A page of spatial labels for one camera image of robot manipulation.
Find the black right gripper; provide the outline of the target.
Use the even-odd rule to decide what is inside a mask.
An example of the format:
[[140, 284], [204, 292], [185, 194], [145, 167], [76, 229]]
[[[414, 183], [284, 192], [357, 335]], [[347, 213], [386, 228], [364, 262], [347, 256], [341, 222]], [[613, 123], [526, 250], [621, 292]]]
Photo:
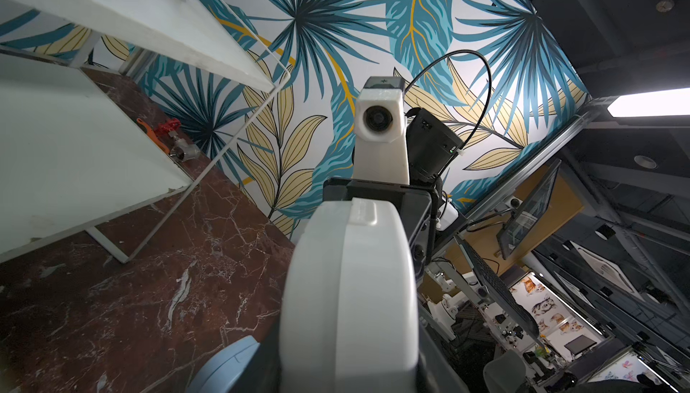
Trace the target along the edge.
[[394, 205], [410, 245], [415, 278], [422, 279], [435, 247], [440, 208], [438, 182], [412, 181], [411, 186], [401, 186], [331, 177], [323, 183], [324, 201], [350, 201], [353, 198], [387, 201]]

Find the cream square alarm clock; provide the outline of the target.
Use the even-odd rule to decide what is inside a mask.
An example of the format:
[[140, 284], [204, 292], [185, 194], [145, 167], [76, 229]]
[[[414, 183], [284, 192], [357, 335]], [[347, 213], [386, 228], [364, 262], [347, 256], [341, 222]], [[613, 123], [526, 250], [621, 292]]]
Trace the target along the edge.
[[282, 392], [415, 391], [415, 276], [393, 204], [317, 208], [289, 265], [279, 339]]

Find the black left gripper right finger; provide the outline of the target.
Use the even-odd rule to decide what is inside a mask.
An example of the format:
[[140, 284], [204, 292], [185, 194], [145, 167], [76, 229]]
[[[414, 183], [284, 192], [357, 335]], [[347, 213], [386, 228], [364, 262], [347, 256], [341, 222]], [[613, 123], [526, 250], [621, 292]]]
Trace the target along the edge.
[[468, 393], [465, 382], [449, 365], [442, 351], [422, 325], [419, 326], [417, 391], [427, 393]]

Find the light blue square alarm clock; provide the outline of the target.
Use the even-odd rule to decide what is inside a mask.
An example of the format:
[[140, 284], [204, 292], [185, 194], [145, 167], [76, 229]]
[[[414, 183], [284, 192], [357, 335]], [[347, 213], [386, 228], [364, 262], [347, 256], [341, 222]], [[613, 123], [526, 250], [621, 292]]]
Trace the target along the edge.
[[243, 337], [221, 349], [194, 376], [187, 393], [227, 393], [244, 372], [260, 343]]

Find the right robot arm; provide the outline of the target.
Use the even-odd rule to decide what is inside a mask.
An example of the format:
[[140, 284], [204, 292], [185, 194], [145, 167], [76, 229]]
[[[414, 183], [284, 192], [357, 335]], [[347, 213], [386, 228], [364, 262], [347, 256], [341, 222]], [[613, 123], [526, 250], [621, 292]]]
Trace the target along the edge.
[[323, 184], [323, 200], [368, 198], [392, 203], [401, 217], [415, 277], [420, 280], [431, 261], [437, 233], [459, 217], [443, 192], [442, 172], [460, 154], [462, 141], [424, 108], [412, 108], [406, 116], [413, 119], [406, 131], [411, 184], [400, 186], [331, 177]]

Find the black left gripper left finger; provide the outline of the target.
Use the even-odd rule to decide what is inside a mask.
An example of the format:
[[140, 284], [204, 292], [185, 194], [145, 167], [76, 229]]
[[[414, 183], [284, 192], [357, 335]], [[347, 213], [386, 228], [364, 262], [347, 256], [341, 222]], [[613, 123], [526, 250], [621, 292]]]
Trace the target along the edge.
[[280, 323], [275, 322], [254, 353], [232, 393], [278, 393], [280, 391]]

